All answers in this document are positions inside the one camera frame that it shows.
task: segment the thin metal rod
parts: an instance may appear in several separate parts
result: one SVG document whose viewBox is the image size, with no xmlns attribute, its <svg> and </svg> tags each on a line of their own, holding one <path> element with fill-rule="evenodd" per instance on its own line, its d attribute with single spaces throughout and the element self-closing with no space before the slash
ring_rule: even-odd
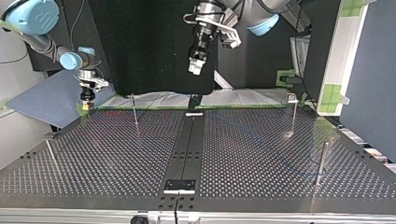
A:
<svg viewBox="0 0 396 224">
<path fill-rule="evenodd" d="M 50 141 L 46 140 L 47 147 L 49 148 L 50 157 L 55 160 L 55 154 L 53 154 L 52 147 L 50 146 Z"/>
<path fill-rule="evenodd" d="M 137 121 L 137 115 L 136 115 L 136 108 L 135 108 L 135 102 L 134 102 L 134 94 L 131 95 L 131 104 L 132 104 L 132 108 L 134 109 L 134 124 L 139 124 L 139 122 Z"/>
<path fill-rule="evenodd" d="M 295 104 L 294 104 L 293 124 L 294 124 L 294 121 L 296 120 L 297 104 L 298 104 L 298 103 L 295 103 Z"/>
<path fill-rule="evenodd" d="M 320 179 L 322 178 L 323 175 L 323 170 L 324 170 L 324 163 L 326 161 L 326 155 L 327 155 L 327 150 L 329 149 L 329 143 L 325 142 L 323 144 L 322 148 L 322 153 L 320 155 L 320 162 L 319 162 L 319 167 L 318 167 L 318 174 L 315 179 L 315 185 L 320 186 Z"/>
</svg>

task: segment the perforated metal table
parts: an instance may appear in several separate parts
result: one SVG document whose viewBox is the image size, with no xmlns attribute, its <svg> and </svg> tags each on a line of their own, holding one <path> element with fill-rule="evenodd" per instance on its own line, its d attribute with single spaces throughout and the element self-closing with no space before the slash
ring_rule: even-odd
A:
<svg viewBox="0 0 396 224">
<path fill-rule="evenodd" d="M 136 126 L 133 111 L 95 111 L 52 143 L 57 160 L 43 144 L 0 171 L 0 208 L 396 215 L 390 170 L 326 119 L 292 113 L 138 111 Z M 169 179 L 195 180 L 195 194 L 163 194 Z"/>
</svg>

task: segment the black backdrop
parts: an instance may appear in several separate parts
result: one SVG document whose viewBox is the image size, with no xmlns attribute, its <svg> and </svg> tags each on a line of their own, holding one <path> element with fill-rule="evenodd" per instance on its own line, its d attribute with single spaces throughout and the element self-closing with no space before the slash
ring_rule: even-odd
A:
<svg viewBox="0 0 396 224">
<path fill-rule="evenodd" d="M 209 94 L 217 44 L 200 76 L 188 72 L 192 27 L 182 18 L 195 1 L 90 0 L 96 28 L 118 94 L 151 91 Z"/>
</svg>

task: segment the cable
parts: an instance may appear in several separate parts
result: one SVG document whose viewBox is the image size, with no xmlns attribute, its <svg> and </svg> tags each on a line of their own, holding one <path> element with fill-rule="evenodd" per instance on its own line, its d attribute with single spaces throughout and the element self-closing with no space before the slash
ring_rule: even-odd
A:
<svg viewBox="0 0 396 224">
<path fill-rule="evenodd" d="M 26 50 L 26 53 L 25 53 L 25 55 L 23 55 L 23 57 L 21 57 L 21 58 L 19 58 L 19 59 L 17 59 L 17 60 L 13 60 L 13 61 L 0 62 L 0 64 L 17 63 L 17 62 L 20 62 L 20 61 L 22 61 L 23 59 L 25 59 L 25 58 L 27 57 L 27 55 L 28 55 L 28 51 Z"/>
<path fill-rule="evenodd" d="M 295 6 L 299 5 L 303 0 L 298 0 L 296 3 L 294 3 L 291 7 L 288 7 L 287 9 L 280 11 L 280 9 L 282 7 L 284 7 L 288 2 L 286 2 L 284 5 L 280 6 L 277 9 L 271 9 L 269 8 L 267 5 L 265 5 L 265 3 L 262 0 L 256 0 L 257 3 L 259 3 L 259 5 L 264 8 L 267 12 L 269 13 L 273 13 L 273 14 L 283 14 L 286 12 L 289 12 L 290 10 L 292 10 Z"/>
<path fill-rule="evenodd" d="M 295 26 L 295 29 L 296 29 L 296 36 L 294 37 L 294 49 L 295 49 L 295 51 L 296 51 L 297 68 L 298 68 L 298 73 L 300 74 L 300 75 L 297 76 L 297 77 L 299 77 L 299 78 L 301 79 L 301 81 L 303 82 L 303 86 L 304 86 L 305 92 L 306 92 L 306 94 L 308 95 L 309 99 L 312 100 L 312 106 L 315 108 L 315 111 L 318 112 L 318 107 L 317 107 L 317 106 L 315 105 L 315 103 L 313 102 L 315 99 L 312 98 L 311 94 L 310 94 L 309 91 L 308 91 L 308 88 L 307 88 L 306 85 L 305 85 L 305 81 L 304 81 L 304 79 L 303 79 L 303 72 L 302 72 L 301 67 L 300 67 L 300 60 L 299 60 L 299 58 L 298 58 L 297 37 L 298 37 L 298 34 L 299 34 L 299 33 L 298 33 L 298 30 L 297 30 L 297 29 L 298 29 L 298 23 L 299 23 L 299 21 L 300 21 L 301 12 L 302 12 L 302 11 L 303 11 L 303 7 L 300 7 L 300 10 L 298 11 L 296 26 Z"/>
<path fill-rule="evenodd" d="M 70 44 L 71 44 L 71 47 L 72 47 L 73 51 L 75 51 L 74 43 L 73 43 L 73 32 L 74 32 L 74 29 L 76 28 L 76 24 L 77 24 L 79 18 L 81 17 L 82 9 L 84 8 L 86 1 L 87 0 L 82 0 L 82 4 L 81 4 L 81 8 L 79 9 L 79 13 L 77 14 L 76 20 L 73 23 L 72 29 L 70 30 Z"/>
<path fill-rule="evenodd" d="M 239 13 L 239 18 L 238 18 L 239 21 L 241 21 L 242 17 L 244 16 L 245 4 L 246 4 L 247 0 L 243 0 L 243 1 L 244 2 L 242 3 L 241 12 Z"/>
</svg>

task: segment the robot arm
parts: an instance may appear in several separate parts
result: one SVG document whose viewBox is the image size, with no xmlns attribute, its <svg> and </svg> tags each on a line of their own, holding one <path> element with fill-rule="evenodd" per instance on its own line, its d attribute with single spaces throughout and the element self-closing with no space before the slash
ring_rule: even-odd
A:
<svg viewBox="0 0 396 224">
<path fill-rule="evenodd" d="M 279 20 L 278 13 L 290 0 L 198 0 L 184 21 L 193 24 L 193 44 L 189 49 L 189 71 L 199 76 L 209 57 L 210 42 L 220 35 L 222 46 L 235 49 L 242 43 L 233 28 L 243 20 L 254 35 L 265 35 Z"/>
<path fill-rule="evenodd" d="M 83 110 L 91 110 L 95 93 L 107 87 L 108 82 L 96 75 L 99 62 L 94 49 L 80 47 L 74 52 L 57 46 L 48 35 L 59 20 L 59 7 L 54 0 L 2 0 L 0 15 L 6 32 L 16 33 L 33 50 L 59 62 L 64 69 L 78 70 Z"/>
</svg>

